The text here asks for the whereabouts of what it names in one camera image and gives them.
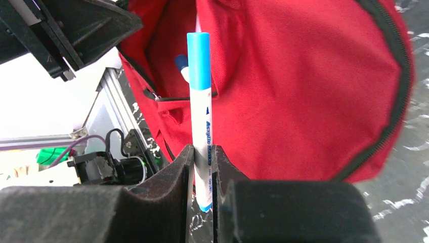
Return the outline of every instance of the black zipper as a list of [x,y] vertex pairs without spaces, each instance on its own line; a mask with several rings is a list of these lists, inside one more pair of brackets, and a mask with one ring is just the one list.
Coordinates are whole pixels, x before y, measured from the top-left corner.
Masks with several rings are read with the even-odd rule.
[[401,119],[406,112],[407,102],[409,100],[409,91],[411,88],[411,60],[401,36],[398,27],[394,23],[390,14],[385,10],[377,0],[356,0],[366,11],[368,11],[378,27],[384,33],[386,43],[396,61],[402,68],[402,73],[399,79],[399,90],[396,97],[396,102],[393,106],[389,125],[381,133],[377,143],[362,151],[356,156],[345,168],[343,168],[332,181],[343,181],[348,176],[353,174],[360,166],[367,162],[373,155],[377,154],[386,143],[391,135],[396,131],[398,125],[401,124]]

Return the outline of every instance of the white wall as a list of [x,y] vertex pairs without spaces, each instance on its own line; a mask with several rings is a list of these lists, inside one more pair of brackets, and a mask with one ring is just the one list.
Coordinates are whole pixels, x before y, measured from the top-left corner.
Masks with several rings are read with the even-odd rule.
[[120,67],[116,49],[68,82],[52,79],[31,54],[0,65],[0,138],[68,134],[82,126],[106,67]]

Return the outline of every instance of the green object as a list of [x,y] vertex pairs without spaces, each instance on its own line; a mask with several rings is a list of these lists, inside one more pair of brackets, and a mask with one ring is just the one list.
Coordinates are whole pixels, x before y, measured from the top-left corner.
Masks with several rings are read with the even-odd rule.
[[[39,154],[37,155],[37,163],[44,166],[50,166],[52,162],[54,162],[54,160],[58,158],[60,154],[65,150],[66,150],[66,147],[41,149]],[[61,158],[60,163],[67,160],[69,153],[70,152],[68,152],[64,157]]]

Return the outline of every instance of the red backpack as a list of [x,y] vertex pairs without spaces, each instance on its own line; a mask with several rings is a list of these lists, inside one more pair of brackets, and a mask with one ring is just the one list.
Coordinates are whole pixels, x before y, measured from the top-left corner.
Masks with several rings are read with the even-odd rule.
[[356,182],[395,143],[413,84],[391,0],[131,0],[144,28],[120,45],[155,141],[192,143],[189,85],[174,58],[210,33],[213,143],[251,179]]

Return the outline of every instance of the blue marker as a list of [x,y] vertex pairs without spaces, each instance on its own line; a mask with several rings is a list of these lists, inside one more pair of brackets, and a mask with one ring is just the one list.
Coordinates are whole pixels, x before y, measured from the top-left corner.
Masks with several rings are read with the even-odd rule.
[[189,83],[188,58],[185,55],[178,55],[175,58],[175,64],[180,73],[182,74],[183,79]]
[[208,33],[188,33],[187,37],[195,190],[200,209],[207,212],[213,204],[210,40]]

